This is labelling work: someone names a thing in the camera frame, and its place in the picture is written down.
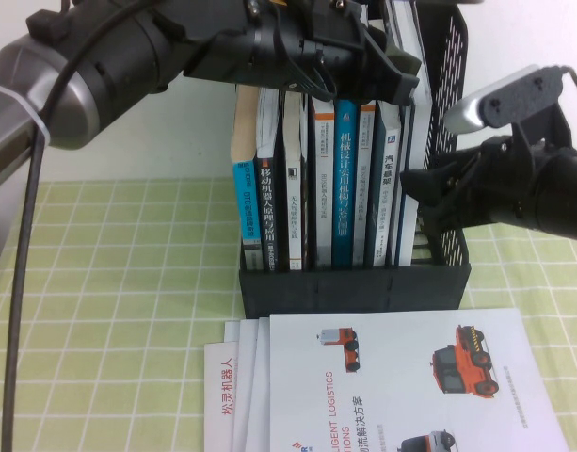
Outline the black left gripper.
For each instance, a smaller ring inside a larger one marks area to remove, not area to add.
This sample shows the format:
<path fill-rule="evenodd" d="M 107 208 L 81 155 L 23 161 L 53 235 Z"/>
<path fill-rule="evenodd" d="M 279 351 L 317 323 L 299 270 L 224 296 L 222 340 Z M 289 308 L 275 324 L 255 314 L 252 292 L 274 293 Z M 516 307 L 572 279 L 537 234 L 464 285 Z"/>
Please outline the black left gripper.
<path fill-rule="evenodd" d="M 284 91 L 333 101 L 363 63 L 365 99 L 407 105 L 419 84 L 421 59 L 391 36 L 360 22 L 352 1 L 251 1 L 249 22 L 271 47 L 272 66 L 286 79 Z"/>

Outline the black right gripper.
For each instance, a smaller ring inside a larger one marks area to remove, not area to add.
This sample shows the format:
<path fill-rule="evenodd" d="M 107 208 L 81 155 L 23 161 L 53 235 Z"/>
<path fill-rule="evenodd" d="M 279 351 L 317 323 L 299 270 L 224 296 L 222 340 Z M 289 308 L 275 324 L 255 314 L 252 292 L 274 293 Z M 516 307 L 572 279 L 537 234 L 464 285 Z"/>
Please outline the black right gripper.
<path fill-rule="evenodd" d="M 451 232 L 486 221 L 533 221 L 546 157 L 542 138 L 492 137 L 480 145 L 438 154 L 428 169 L 406 169 L 400 181 L 421 204 L 423 232 Z"/>

